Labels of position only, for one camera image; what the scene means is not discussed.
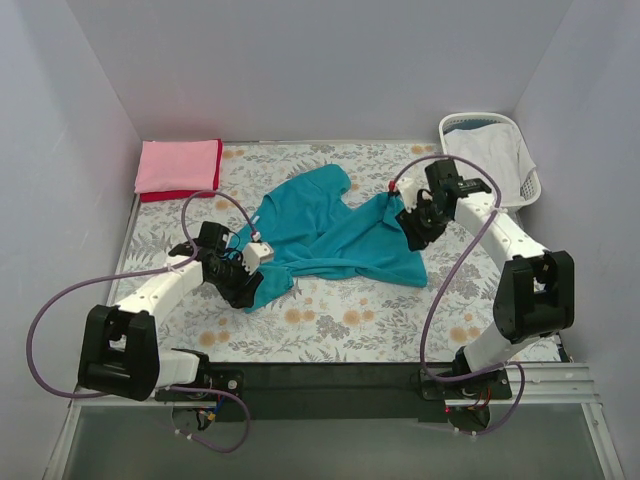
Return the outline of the teal t shirt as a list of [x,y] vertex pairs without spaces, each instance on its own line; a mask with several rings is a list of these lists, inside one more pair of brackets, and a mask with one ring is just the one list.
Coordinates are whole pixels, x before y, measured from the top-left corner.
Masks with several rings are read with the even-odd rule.
[[380,193],[352,209],[342,200],[350,188],[347,173],[329,164],[263,197],[253,222],[275,257],[260,267],[263,281],[247,313],[286,294],[296,277],[362,276],[409,287],[427,285],[421,254],[409,250],[396,220],[404,208],[400,198]]

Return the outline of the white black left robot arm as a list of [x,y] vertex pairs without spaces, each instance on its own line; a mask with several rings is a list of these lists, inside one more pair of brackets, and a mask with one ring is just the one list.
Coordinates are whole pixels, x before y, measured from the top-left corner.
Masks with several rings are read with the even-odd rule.
[[260,267],[275,257],[259,234],[241,251],[230,248],[232,232],[205,222],[199,235],[173,247],[164,270],[112,306],[97,305],[87,316],[78,369],[85,389],[132,400],[146,400],[178,386],[193,400],[205,398],[218,380],[206,354],[163,350],[159,329],[193,290],[215,287],[235,309],[250,308],[264,276]]

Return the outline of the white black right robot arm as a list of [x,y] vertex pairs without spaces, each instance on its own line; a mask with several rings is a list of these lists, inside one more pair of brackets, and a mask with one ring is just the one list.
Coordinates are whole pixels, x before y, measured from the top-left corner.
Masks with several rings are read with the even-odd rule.
[[526,346],[571,327],[575,319],[575,263],[566,251],[551,251],[526,234],[502,207],[502,191],[484,170],[466,180],[457,171],[459,156],[423,157],[426,188],[399,172],[388,193],[399,197],[397,215],[408,247],[423,250],[451,222],[474,238],[454,263],[429,307],[430,324],[444,293],[467,257],[481,246],[500,271],[493,303],[493,321],[471,344],[463,347],[439,383],[453,384],[464,397],[475,397],[489,384],[491,372],[505,368]]

